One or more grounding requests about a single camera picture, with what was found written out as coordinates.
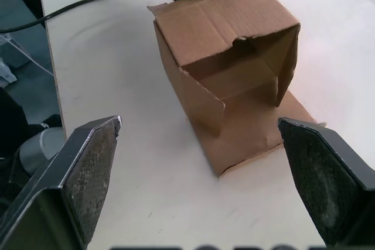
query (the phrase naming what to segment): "cardboard box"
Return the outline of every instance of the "cardboard box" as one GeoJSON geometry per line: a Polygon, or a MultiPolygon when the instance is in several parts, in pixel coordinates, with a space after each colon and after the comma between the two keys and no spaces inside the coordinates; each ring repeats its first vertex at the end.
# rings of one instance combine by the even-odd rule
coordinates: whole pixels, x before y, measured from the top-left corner
{"type": "Polygon", "coordinates": [[[287,91],[300,24],[277,0],[150,10],[164,69],[218,176],[282,144],[278,117],[313,121],[287,91]]]}

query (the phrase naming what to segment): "cable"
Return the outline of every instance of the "cable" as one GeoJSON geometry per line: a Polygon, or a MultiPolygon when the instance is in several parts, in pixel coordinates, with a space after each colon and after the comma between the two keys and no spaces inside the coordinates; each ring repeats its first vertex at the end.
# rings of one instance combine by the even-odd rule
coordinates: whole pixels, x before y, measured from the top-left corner
{"type": "Polygon", "coordinates": [[[42,17],[40,19],[37,19],[37,20],[35,20],[35,21],[31,22],[31,23],[27,23],[25,25],[17,26],[15,28],[10,28],[10,29],[0,29],[0,34],[1,33],[8,33],[8,32],[17,32],[17,31],[22,30],[22,29],[30,28],[32,26],[37,25],[38,23],[42,23],[42,22],[44,22],[46,20],[49,20],[49,19],[51,19],[53,17],[56,17],[57,15],[59,15],[61,13],[64,13],[64,12],[69,11],[69,10],[72,10],[75,7],[78,7],[80,5],[83,5],[83,4],[92,2],[92,1],[95,1],[95,0],[81,0],[81,1],[77,1],[77,2],[75,2],[73,4],[70,4],[70,5],[67,5],[64,8],[61,8],[61,9],[59,9],[59,10],[57,10],[57,11],[55,11],[55,12],[53,12],[53,13],[47,15],[47,16],[44,16],[44,17],[42,17]]]}
{"type": "Polygon", "coordinates": [[[18,51],[20,51],[24,56],[26,56],[30,61],[35,63],[38,67],[40,67],[42,70],[53,76],[53,73],[51,73],[48,69],[45,69],[42,67],[39,63],[37,63],[29,54],[27,54],[25,51],[23,51],[20,47],[18,47],[16,44],[14,44],[9,38],[7,38],[4,35],[0,35],[5,41],[7,41],[9,44],[11,44],[14,48],[16,48],[18,51]]]}

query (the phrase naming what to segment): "table surface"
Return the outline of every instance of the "table surface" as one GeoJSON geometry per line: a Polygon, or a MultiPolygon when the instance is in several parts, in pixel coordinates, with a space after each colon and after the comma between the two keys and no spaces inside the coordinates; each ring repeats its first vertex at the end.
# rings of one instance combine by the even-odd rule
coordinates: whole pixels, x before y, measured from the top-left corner
{"type": "MultiPolygon", "coordinates": [[[[43,0],[51,13],[78,0],[43,0]]],[[[322,245],[283,149],[221,179],[163,70],[148,5],[99,0],[48,21],[68,135],[121,115],[110,188],[89,249],[322,245]]],[[[279,0],[302,23],[291,91],[375,167],[375,0],[279,0]]]]}

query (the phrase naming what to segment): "cardboard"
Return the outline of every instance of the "cardboard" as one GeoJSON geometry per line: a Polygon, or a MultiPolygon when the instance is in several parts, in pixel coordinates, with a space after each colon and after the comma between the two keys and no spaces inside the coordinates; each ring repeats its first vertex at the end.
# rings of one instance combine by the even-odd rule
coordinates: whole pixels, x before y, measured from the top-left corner
{"type": "Polygon", "coordinates": [[[164,69],[218,176],[282,144],[279,117],[313,121],[287,91],[300,25],[277,0],[150,10],[164,69]]]}

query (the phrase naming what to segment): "torn cardboard edge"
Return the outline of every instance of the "torn cardboard edge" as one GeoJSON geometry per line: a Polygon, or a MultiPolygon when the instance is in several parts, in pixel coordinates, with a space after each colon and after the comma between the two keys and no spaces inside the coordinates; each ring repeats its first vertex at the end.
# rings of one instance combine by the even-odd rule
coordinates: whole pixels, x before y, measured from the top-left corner
{"type": "Polygon", "coordinates": [[[278,116],[312,120],[287,92],[300,25],[277,0],[149,9],[164,69],[217,175],[282,143],[278,116]]]}

